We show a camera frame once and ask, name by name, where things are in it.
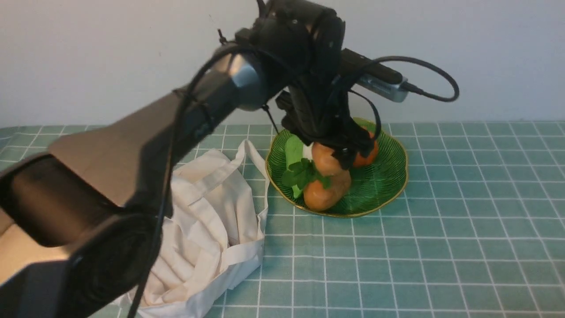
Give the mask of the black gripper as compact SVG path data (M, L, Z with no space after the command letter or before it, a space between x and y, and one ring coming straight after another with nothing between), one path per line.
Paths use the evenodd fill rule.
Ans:
M352 168L358 153L366 155L375 139L351 117L346 93L334 93L332 77L305 74L276 97L285 111L281 124L304 143L313 142L333 151L342 170Z

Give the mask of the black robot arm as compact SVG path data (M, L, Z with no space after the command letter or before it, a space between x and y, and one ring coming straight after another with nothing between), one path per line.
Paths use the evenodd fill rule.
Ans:
M308 0L258 5L253 26L189 84L2 171L3 318L87 318L144 287L175 165L236 109L258 110L288 88L285 128L333 148L343 169L368 151L336 82L345 22Z

